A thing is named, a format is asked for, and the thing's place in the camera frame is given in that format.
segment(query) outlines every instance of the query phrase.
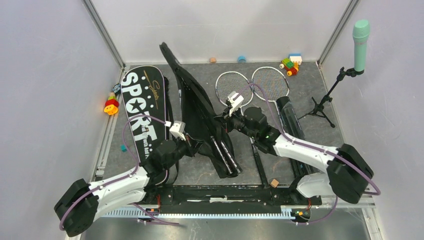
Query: colorful toy blocks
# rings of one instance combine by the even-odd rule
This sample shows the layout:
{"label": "colorful toy blocks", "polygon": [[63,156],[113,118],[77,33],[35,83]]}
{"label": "colorful toy blocks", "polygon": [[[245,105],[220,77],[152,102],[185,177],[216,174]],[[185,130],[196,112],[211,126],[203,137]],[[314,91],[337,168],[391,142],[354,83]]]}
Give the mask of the colorful toy blocks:
{"label": "colorful toy blocks", "polygon": [[106,103],[104,104],[103,111],[109,115],[114,115],[118,112],[119,102],[115,97],[109,97]]}

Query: cable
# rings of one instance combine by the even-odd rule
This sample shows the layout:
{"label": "cable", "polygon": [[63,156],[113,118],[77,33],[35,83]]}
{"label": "cable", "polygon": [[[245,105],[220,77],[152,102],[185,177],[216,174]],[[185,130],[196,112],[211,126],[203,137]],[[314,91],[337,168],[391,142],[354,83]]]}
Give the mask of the cable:
{"label": "cable", "polygon": [[338,201],[339,201],[339,197],[335,196],[334,205],[332,206],[330,212],[328,212],[327,215],[325,215],[324,217],[322,217],[320,219],[309,221],[309,222],[298,222],[297,221],[297,222],[293,222],[293,223],[295,223],[296,225],[309,225],[309,224],[316,224],[316,223],[319,223],[321,221],[324,221],[324,220],[328,219],[334,213],[334,211],[336,210],[336,206],[337,206]]}
{"label": "cable", "polygon": [[165,178],[161,182],[156,183],[155,186],[157,186],[157,185],[165,182],[165,180],[167,179],[167,177],[168,177],[168,170],[165,170]]}
{"label": "cable", "polygon": [[308,199],[307,199],[307,208],[306,208],[306,212],[307,212],[309,209],[311,209],[311,207],[312,207],[312,202],[311,202],[311,199],[310,199],[310,198],[308,198]]}
{"label": "cable", "polygon": [[79,204],[83,199],[85,199],[88,195],[92,194],[93,192],[102,189],[103,187],[106,187],[108,185],[111,185],[113,183],[116,183],[118,181],[124,180],[126,178],[129,178],[131,175],[133,175],[135,172],[137,172],[139,170],[139,159],[138,157],[136,157],[136,155],[134,155],[134,153],[132,153],[130,151],[130,148],[127,145],[127,142],[125,141],[125,128],[130,124],[130,121],[132,121],[135,118],[139,118],[139,117],[147,117],[147,118],[151,118],[159,123],[162,124],[166,124],[164,121],[160,120],[159,118],[156,118],[154,116],[150,116],[150,115],[145,115],[145,114],[137,114],[135,116],[132,116],[130,119],[128,119],[128,121],[126,122],[126,124],[123,126],[123,130],[122,130],[122,139],[123,139],[123,145],[125,146],[125,148],[127,149],[127,151],[131,154],[132,158],[134,159],[135,163],[135,168],[134,170],[125,176],[119,177],[117,179],[111,180],[109,182],[104,183],[103,185],[97,186],[89,191],[87,191],[86,193],[84,193],[82,196],[80,196],[76,201],[74,201],[71,206],[66,210],[66,212],[63,214],[62,218],[60,219],[60,223],[59,223],[59,229],[64,231],[64,222],[66,220],[66,218],[68,217],[69,213],[75,208],[75,206],[77,204]]}
{"label": "cable", "polygon": [[171,225],[171,226],[178,226],[180,225],[178,222],[169,222],[169,221],[164,221],[161,220],[155,216],[153,216],[152,214],[150,214],[150,212],[144,210],[144,208],[142,208],[141,206],[139,206],[136,203],[131,203],[133,206],[136,206],[138,209],[140,209],[144,214],[146,214],[147,216],[151,217],[151,219],[156,220],[158,222],[146,222],[146,224],[156,224],[156,225]]}
{"label": "cable", "polygon": [[306,147],[306,148],[313,149],[313,150],[316,150],[318,152],[324,153],[325,155],[326,154],[329,154],[330,156],[337,158],[338,160],[342,161],[344,164],[346,164],[349,167],[351,167],[353,170],[355,170],[359,175],[361,175],[361,177],[363,177],[375,189],[375,192],[364,191],[363,192],[364,194],[378,196],[378,195],[380,195],[382,193],[380,191],[380,189],[377,187],[377,185],[371,180],[371,178],[369,178],[365,173],[363,173],[359,168],[357,168],[355,165],[353,165],[352,163],[350,163],[348,160],[344,159],[343,157],[341,157],[341,156],[339,156],[339,155],[337,155],[337,154],[335,154],[335,153],[333,153],[331,151],[326,151],[325,149],[318,148],[316,146],[309,145],[307,143],[299,142],[299,141],[296,141],[296,140],[293,141],[289,136],[287,136],[286,135],[286,132],[284,132],[284,130],[282,129],[281,125],[280,124],[277,124],[276,117],[275,117],[275,115],[274,115],[274,113],[273,113],[273,111],[271,109],[271,106],[270,106],[270,103],[269,103],[269,100],[268,100],[268,96],[266,95],[264,89],[261,86],[259,86],[258,84],[256,84],[256,83],[250,83],[249,85],[245,86],[237,94],[237,96],[235,96],[234,99],[237,99],[241,95],[241,93],[243,93],[244,91],[246,91],[250,86],[256,86],[260,90],[260,92],[262,93],[263,97],[265,98],[266,105],[268,106],[269,111],[271,112],[271,118],[272,118],[272,121],[273,121],[274,125],[277,126],[280,134],[286,140],[292,142],[293,144],[297,144],[297,145],[300,145],[300,146],[303,146],[303,147]]}

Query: red toy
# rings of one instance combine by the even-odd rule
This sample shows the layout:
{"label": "red toy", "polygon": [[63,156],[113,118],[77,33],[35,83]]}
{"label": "red toy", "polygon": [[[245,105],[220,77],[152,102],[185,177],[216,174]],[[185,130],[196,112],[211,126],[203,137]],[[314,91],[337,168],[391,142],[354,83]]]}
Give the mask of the red toy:
{"label": "red toy", "polygon": [[299,68],[292,67],[289,70],[287,70],[287,75],[289,75],[289,76],[297,75],[298,71],[299,71]]}
{"label": "red toy", "polygon": [[106,101],[104,104],[104,112],[109,115],[114,115],[118,112],[119,102],[116,98],[112,98]]}

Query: blue toy piece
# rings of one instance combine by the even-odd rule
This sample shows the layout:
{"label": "blue toy piece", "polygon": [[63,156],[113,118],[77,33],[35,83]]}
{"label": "blue toy piece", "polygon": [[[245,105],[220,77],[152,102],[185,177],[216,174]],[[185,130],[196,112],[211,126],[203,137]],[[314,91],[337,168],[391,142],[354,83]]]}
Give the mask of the blue toy piece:
{"label": "blue toy piece", "polygon": [[237,58],[237,63],[241,64],[241,63],[245,63],[245,62],[246,62],[245,56],[239,56]]}
{"label": "blue toy piece", "polygon": [[290,53],[288,55],[288,58],[290,58],[290,57],[301,57],[301,54],[300,53]]}
{"label": "blue toy piece", "polygon": [[113,93],[118,96],[121,93],[121,84],[117,83],[112,88]]}

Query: microphone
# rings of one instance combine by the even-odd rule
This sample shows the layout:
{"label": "microphone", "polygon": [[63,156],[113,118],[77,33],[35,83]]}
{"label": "microphone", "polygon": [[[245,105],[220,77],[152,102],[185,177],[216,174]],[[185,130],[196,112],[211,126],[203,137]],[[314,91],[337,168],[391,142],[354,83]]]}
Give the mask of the microphone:
{"label": "microphone", "polygon": [[368,20],[359,20],[353,27],[353,42],[355,44],[355,71],[362,74],[365,69],[365,59],[367,58],[367,40],[370,36],[370,24]]}

